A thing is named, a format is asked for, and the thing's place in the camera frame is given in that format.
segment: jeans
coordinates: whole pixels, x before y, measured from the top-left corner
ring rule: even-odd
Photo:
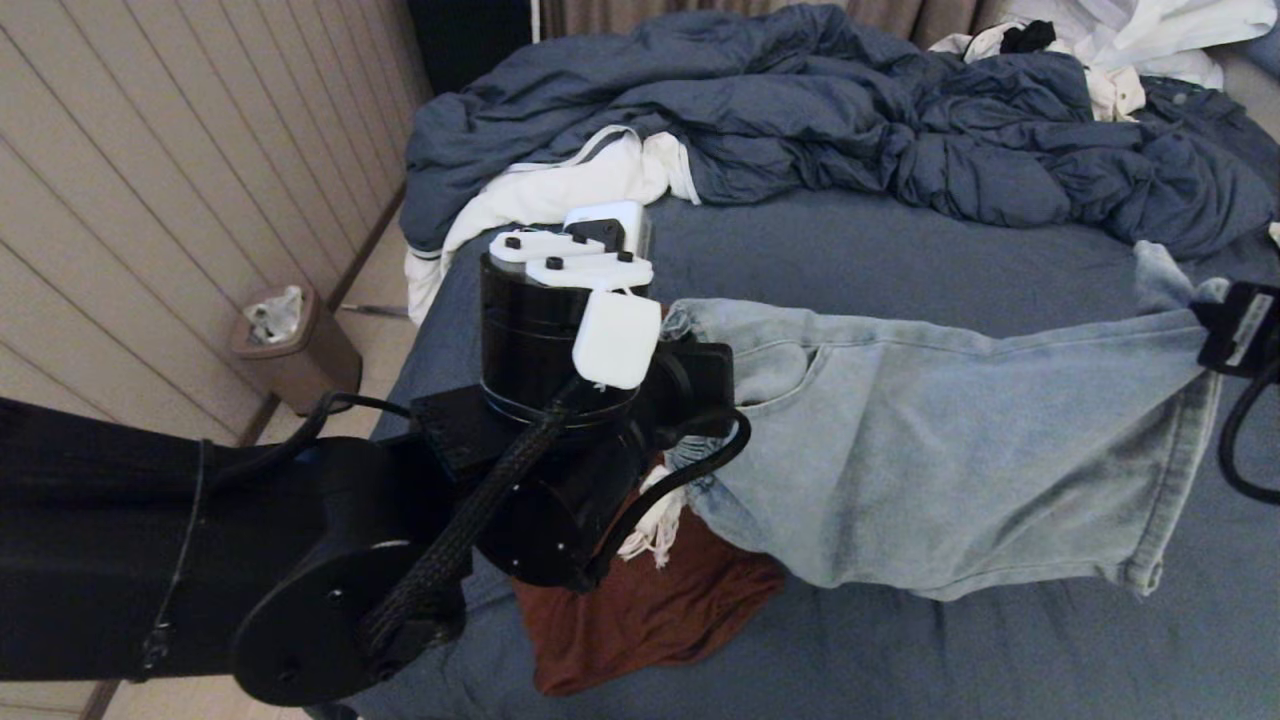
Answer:
[[[995,340],[928,323],[682,300],[668,337],[733,348],[742,454],[696,483],[717,534],[801,579],[934,600],[1101,577],[1151,593],[1208,442],[1219,375],[1187,309],[1221,300],[1135,246],[1135,318]],[[684,466],[718,441],[686,438]]]

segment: bed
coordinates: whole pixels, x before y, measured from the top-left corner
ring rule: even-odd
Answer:
[[[1211,110],[1179,104],[1176,119],[1277,187],[1280,147],[1243,111]],[[739,206],[668,196],[649,213],[652,295],[664,302],[735,297],[995,337],[1134,311],[1132,249],[1097,227],[995,227],[847,190],[795,190]],[[479,258],[492,236],[453,259],[393,401],[479,382]],[[1280,281],[1265,227],[1181,266],[1197,281]],[[1229,379],[1221,407],[1243,386]],[[1263,397],[1239,439],[1247,475],[1276,480],[1277,427],[1280,404]],[[384,416],[376,436],[402,430],[401,420]],[[567,698],[534,689],[532,651],[509,583],[477,555],[465,584],[463,637],[342,705],[367,720],[1271,719],[1280,707],[1277,530],[1280,516],[1231,491],[1210,457],[1148,598],[1071,579],[942,603],[888,587],[818,589],[788,578],[709,659],[645,669]],[[333,717],[343,711],[315,708]]]

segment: brown shirt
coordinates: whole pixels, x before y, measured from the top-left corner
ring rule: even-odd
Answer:
[[[777,561],[716,537],[687,509],[666,568],[614,557],[586,594],[512,580],[532,639],[534,685],[567,696],[649,665],[696,662],[727,643],[783,584]]]

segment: curtain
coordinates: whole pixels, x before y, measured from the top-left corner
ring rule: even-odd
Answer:
[[[541,3],[544,36],[631,32],[639,23],[680,10],[772,13],[806,0],[534,0]],[[928,47],[951,32],[970,32],[982,0],[847,0],[851,18]]]

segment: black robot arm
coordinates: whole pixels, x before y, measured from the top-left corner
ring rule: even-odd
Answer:
[[[483,273],[483,384],[408,409],[335,395],[278,446],[0,400],[0,678],[232,673],[275,705],[347,697],[458,637],[472,546],[591,589],[644,510],[746,443],[727,346],[660,343],[636,389],[600,388],[570,357],[589,291]],[[317,439],[343,402],[410,432]],[[732,437],[623,510],[687,434]]]

